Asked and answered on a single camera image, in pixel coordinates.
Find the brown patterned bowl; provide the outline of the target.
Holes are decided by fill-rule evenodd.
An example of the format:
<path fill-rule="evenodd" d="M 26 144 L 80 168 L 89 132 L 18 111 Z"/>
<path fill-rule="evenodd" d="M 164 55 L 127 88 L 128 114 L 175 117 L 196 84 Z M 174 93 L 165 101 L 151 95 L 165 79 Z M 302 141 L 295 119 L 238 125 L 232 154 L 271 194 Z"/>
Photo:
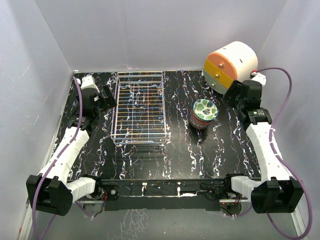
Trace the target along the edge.
<path fill-rule="evenodd" d="M 195 121 L 202 123 L 202 124 L 212 122 L 212 120 L 205 120 L 205 119 L 201 119 L 200 117 L 198 117 L 193 109 L 191 110 L 191 116 Z"/>

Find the pink patterned bowl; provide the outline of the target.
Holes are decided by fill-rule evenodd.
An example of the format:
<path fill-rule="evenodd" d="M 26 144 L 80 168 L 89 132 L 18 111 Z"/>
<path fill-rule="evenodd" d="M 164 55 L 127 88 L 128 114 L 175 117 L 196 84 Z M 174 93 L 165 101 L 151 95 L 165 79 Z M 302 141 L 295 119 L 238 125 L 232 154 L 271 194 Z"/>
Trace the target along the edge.
<path fill-rule="evenodd" d="M 197 119 L 193 119 L 193 118 L 190 118 L 189 121 L 190 121 L 190 124 L 194 128 L 199 129 L 199 130 L 206 129 L 211 124 L 210 121 L 209 122 L 202 122 L 202 121 L 198 122 Z"/>

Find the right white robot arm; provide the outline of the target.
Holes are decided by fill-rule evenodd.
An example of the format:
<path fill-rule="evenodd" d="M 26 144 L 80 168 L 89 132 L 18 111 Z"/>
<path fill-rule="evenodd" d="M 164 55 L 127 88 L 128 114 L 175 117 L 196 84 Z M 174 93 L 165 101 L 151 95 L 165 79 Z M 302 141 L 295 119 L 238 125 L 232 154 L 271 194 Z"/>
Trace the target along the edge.
<path fill-rule="evenodd" d="M 262 84 L 254 80 L 234 80 L 222 97 L 222 101 L 237 110 L 238 119 L 249 137 L 258 164 L 261 178 L 250 179 L 243 173 L 229 173 L 224 178 L 223 194 L 233 199 L 237 195 L 250 200 L 257 214 L 292 213 L 296 209 L 303 189 L 293 174 L 279 161 L 277 147 L 270 140 L 272 118 L 262 108 Z"/>

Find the green spotted white bowl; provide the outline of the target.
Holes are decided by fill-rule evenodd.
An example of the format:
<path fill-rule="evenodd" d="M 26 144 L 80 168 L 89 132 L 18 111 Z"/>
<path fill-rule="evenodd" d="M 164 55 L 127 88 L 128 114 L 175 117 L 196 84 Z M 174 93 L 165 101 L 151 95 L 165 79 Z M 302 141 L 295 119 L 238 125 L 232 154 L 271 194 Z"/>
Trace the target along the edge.
<path fill-rule="evenodd" d="M 193 104 L 195 115 L 203 121 L 212 121 L 218 116 L 217 106 L 208 99 L 198 99 Z"/>

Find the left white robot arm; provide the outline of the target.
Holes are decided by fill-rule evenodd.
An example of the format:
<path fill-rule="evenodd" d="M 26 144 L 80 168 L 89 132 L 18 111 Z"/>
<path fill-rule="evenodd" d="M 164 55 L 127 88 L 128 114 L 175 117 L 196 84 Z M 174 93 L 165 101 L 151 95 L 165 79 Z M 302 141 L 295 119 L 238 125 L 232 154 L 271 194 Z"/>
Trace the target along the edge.
<path fill-rule="evenodd" d="M 72 111 L 64 136 L 51 159 L 37 174 L 26 180 L 32 209 L 53 215 L 65 216 L 77 200 L 89 196 L 93 200 L 103 195 L 100 177 L 85 174 L 68 181 L 71 168 L 81 149 L 98 126 L 102 112 L 116 106 L 116 100 L 107 85 L 104 94 L 95 88 L 85 88 L 76 96 L 79 106 Z"/>

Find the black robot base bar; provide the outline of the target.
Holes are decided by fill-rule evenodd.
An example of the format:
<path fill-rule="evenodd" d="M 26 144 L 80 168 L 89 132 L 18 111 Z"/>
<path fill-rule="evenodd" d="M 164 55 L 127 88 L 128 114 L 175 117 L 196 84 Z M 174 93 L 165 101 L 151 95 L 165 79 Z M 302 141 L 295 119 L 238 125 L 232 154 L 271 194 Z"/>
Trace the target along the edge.
<path fill-rule="evenodd" d="M 101 180 L 98 195 L 82 197 L 83 204 L 102 204 L 105 211 L 129 209 L 219 211 L 224 204 L 247 203 L 227 194 L 223 179 Z"/>

